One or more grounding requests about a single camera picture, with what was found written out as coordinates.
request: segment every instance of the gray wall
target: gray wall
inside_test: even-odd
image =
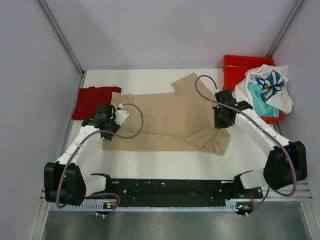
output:
[[[23,240],[79,75],[37,1],[2,1],[0,32],[0,239]]]
[[[307,147],[308,180],[320,210],[320,1],[308,0],[274,56],[278,65],[288,65],[288,92],[292,113],[281,128],[294,141]]]
[[[47,0],[85,70],[264,57],[296,0]]]

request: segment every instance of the red basket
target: red basket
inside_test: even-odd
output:
[[[272,58],[253,57],[253,56],[224,56],[224,89],[235,90],[237,84],[242,82],[250,69],[260,68],[263,64],[275,66],[275,61]],[[285,115],[280,111],[280,116],[276,117],[261,117],[267,124],[275,124],[284,120]]]

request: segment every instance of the white cloth with blue pattern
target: white cloth with blue pattern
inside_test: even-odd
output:
[[[234,94],[238,102],[247,101],[251,106],[254,100],[248,90],[249,83],[261,87],[261,99],[268,105],[275,107],[285,114],[292,111],[293,101],[288,94],[287,78],[288,66],[263,65],[245,73],[246,78],[235,86]]]

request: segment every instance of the red cloth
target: red cloth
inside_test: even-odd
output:
[[[121,94],[120,87],[89,87],[79,90],[78,100],[72,115],[73,120],[91,118],[97,111],[98,104],[111,104],[112,93]]]

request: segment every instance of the tan cloth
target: tan cloth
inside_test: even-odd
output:
[[[133,139],[113,137],[105,140],[103,149],[109,151],[133,152],[194,152],[204,151],[224,155],[230,142],[226,129],[215,128],[215,104],[203,99],[195,89],[195,73],[171,85],[173,93],[125,95],[114,92],[112,102],[116,108],[121,103],[137,105],[144,117],[141,134]],[[201,93],[215,99],[215,96],[201,82]],[[132,136],[141,127],[140,113],[133,106],[126,106],[130,117],[117,134]]]

